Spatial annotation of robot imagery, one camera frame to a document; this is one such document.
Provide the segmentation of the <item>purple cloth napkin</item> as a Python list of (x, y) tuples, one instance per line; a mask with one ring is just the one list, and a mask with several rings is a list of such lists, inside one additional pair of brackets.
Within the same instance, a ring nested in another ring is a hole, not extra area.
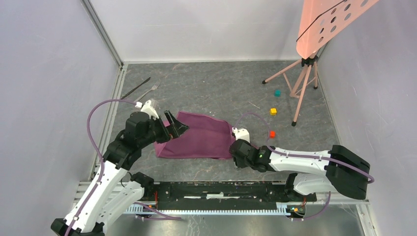
[(166, 159), (231, 159), (230, 145), (236, 140), (225, 120), (204, 114), (180, 111), (176, 119), (189, 129), (163, 144), (154, 143), (155, 154)]

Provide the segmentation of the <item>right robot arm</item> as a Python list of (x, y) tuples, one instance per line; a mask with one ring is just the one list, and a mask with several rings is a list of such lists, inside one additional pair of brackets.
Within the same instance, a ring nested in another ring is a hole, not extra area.
[(370, 164), (341, 145), (316, 152), (285, 150), (273, 146), (256, 148), (238, 139), (229, 152), (238, 168), (258, 172), (284, 172), (288, 176), (284, 195), (291, 201), (316, 192), (338, 192), (356, 200), (366, 198), (367, 186), (374, 182)]

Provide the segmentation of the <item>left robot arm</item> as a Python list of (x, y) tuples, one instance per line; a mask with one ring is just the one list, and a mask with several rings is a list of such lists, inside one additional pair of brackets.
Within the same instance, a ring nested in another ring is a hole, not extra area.
[(154, 180), (140, 172), (110, 201), (111, 192), (153, 143), (166, 143), (180, 137), (189, 127), (170, 111), (164, 112), (168, 125), (158, 116), (133, 112), (104, 154), (98, 175), (90, 183), (77, 205), (64, 218), (56, 218), (51, 230), (59, 236), (103, 236), (105, 231), (136, 201), (154, 196)]

